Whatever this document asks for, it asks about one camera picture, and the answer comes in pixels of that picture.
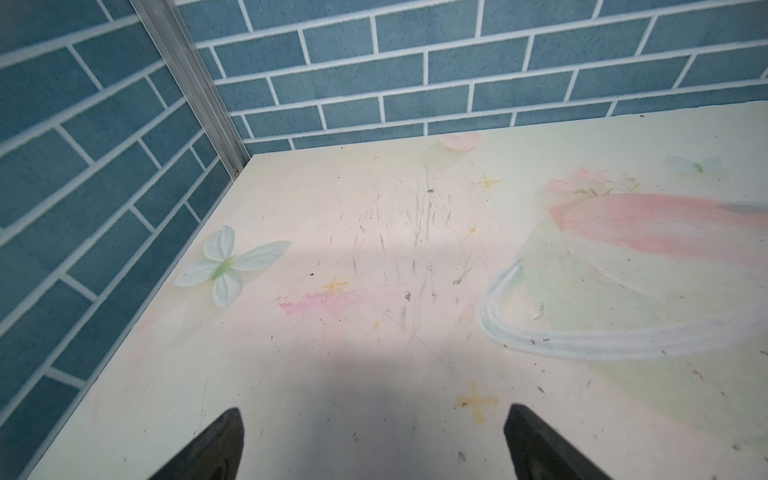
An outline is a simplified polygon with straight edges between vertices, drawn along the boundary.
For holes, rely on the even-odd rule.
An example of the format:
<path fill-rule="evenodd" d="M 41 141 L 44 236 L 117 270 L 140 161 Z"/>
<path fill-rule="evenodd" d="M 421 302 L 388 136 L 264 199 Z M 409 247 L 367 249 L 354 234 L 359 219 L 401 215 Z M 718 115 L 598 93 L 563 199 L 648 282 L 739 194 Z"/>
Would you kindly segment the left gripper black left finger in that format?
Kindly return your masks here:
<path fill-rule="evenodd" d="M 244 436 L 240 410 L 230 408 L 150 479 L 235 479 L 242 458 Z"/>

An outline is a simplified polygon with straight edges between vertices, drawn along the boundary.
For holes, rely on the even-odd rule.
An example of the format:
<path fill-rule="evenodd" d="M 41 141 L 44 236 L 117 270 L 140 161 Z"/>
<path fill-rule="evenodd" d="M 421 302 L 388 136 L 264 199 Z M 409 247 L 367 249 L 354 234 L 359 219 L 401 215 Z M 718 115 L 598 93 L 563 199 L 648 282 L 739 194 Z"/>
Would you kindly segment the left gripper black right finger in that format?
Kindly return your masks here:
<path fill-rule="evenodd" d="M 503 433 L 518 479 L 610 479 L 523 404 L 511 405 Z"/>

